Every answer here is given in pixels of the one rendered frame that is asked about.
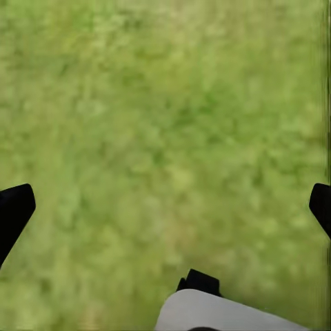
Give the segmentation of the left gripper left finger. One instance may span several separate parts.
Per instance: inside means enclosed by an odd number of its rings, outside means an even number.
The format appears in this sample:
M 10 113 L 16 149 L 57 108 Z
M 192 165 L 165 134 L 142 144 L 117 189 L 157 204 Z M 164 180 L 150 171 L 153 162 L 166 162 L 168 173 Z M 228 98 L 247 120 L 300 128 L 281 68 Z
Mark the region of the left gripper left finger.
M 0 191 L 0 267 L 36 209 L 31 185 Z

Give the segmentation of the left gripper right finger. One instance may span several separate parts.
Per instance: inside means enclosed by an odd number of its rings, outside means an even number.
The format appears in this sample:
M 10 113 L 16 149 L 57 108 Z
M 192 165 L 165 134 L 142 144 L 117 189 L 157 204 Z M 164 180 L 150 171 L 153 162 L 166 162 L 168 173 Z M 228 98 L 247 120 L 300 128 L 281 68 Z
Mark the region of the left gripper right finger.
M 316 183 L 310 196 L 309 207 L 331 239 L 331 186 Z

